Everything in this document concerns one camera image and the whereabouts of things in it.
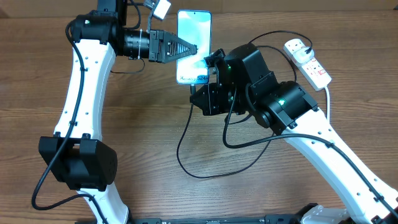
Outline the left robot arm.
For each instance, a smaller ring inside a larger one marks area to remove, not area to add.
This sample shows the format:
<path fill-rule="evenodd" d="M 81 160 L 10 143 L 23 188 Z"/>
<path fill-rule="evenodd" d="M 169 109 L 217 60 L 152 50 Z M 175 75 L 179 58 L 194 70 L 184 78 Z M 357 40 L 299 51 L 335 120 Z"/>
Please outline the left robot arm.
<path fill-rule="evenodd" d="M 103 143 L 101 117 L 116 57 L 169 63 L 195 55 L 197 47 L 175 34 L 128 27 L 126 0 L 99 1 L 66 26 L 73 66 L 62 115 L 53 135 L 41 137 L 39 152 L 53 174 L 84 198 L 96 223 L 132 223 L 130 209 L 114 183 L 118 159 Z"/>

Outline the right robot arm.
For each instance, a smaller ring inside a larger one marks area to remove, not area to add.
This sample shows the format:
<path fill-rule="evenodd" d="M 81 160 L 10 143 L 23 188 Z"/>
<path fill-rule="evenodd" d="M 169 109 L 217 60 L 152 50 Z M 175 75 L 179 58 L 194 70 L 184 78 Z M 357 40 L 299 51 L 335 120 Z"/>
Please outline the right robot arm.
<path fill-rule="evenodd" d="M 260 50 L 244 44 L 205 57 L 216 81 L 190 97 L 203 114 L 254 116 L 301 152 L 329 183 L 355 223 L 396 223 L 397 190 L 375 175 L 327 121 L 318 103 L 297 82 L 279 82 Z"/>

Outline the blue Galaxy S24 smartphone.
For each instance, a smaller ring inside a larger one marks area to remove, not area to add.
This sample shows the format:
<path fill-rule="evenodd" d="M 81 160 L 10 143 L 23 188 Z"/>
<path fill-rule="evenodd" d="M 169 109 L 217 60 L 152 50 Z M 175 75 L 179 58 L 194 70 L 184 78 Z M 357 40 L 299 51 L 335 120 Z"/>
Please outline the blue Galaxy S24 smartphone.
<path fill-rule="evenodd" d="M 177 60 L 177 83 L 181 85 L 207 84 L 209 71 L 205 57 L 211 50 L 212 15 L 210 11 L 179 10 L 177 35 L 194 45 L 196 54 Z"/>

